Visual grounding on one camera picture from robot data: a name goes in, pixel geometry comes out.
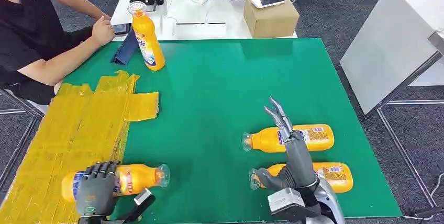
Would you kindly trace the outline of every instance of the yellow plastic sheet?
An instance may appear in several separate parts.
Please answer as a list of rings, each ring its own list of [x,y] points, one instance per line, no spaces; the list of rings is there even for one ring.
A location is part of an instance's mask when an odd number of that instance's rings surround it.
[[[0,209],[0,223],[77,223],[61,197],[68,172],[121,160],[130,121],[156,117],[159,93],[134,94],[138,76],[102,76],[95,92],[63,84],[51,102]]]

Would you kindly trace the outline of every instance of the detergent bottle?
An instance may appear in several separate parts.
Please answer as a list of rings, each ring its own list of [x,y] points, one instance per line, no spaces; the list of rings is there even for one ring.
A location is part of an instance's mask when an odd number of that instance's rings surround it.
[[[297,125],[293,126],[293,129],[302,132],[309,151],[327,150],[335,143],[333,131],[326,124]],[[242,146],[247,152],[251,149],[263,152],[285,152],[285,145],[278,127],[265,128],[254,134],[244,133]]]
[[[271,175],[276,176],[285,164],[276,164],[267,170]],[[338,162],[314,162],[314,171],[319,177],[324,178],[335,193],[345,193],[353,187],[353,177],[347,165]],[[255,175],[253,170],[250,173],[250,187],[253,190],[259,187],[265,188]]]
[[[165,66],[165,58],[154,31],[154,23],[148,17],[146,8],[143,2],[133,2],[128,11],[132,14],[132,28],[136,33],[145,65],[150,70],[158,71]]]
[[[69,173],[62,179],[62,197],[65,200],[75,201],[84,174],[84,171]],[[115,174],[115,197],[138,194],[144,188],[153,186],[167,187],[170,182],[170,169],[165,164],[160,167],[148,167],[143,164],[119,165]]]

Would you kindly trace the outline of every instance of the bottle cap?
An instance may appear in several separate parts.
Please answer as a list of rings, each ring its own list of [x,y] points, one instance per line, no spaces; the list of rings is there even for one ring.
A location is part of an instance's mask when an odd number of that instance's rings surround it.
[[[242,147],[243,149],[248,152],[253,147],[253,140],[251,138],[251,134],[244,132],[242,134]]]
[[[253,190],[258,189],[261,186],[258,176],[254,173],[254,169],[250,171],[250,187]]]
[[[128,6],[128,11],[131,14],[135,14],[136,12],[145,12],[147,9],[147,6],[143,2],[132,2]]]
[[[170,183],[170,169],[166,164],[161,164],[156,168],[156,184],[160,187],[167,187]]]

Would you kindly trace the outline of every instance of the green table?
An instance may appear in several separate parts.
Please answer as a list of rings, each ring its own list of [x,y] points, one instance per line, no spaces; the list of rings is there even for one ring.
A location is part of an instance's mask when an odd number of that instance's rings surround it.
[[[143,223],[273,220],[271,192],[252,191],[249,172],[285,162],[285,154],[247,153],[241,145],[243,132],[273,126],[263,110],[270,95],[293,124],[332,127],[335,145],[311,154],[350,167],[354,187],[338,195],[346,217],[401,215],[320,39],[166,41],[167,64],[157,72],[139,51],[128,66],[110,63],[119,45],[100,49],[65,81],[94,89],[100,76],[122,69],[141,76],[136,92],[160,92],[158,117],[130,124],[123,160],[171,170],[169,187],[152,189],[157,201]],[[121,198],[116,211],[131,200]]]

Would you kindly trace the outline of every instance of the person's arm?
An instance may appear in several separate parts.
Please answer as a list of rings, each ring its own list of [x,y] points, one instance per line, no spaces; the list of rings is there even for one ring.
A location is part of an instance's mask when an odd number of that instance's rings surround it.
[[[70,6],[78,12],[84,13],[95,19],[99,19],[101,16],[105,17],[105,20],[111,20],[110,16],[103,13],[99,8],[88,0],[57,0],[58,2]]]
[[[98,48],[114,38],[114,31],[102,16],[93,26],[93,34],[79,46],[66,51],[48,61],[37,60],[19,70],[21,74],[40,83],[54,86],[73,72]]]

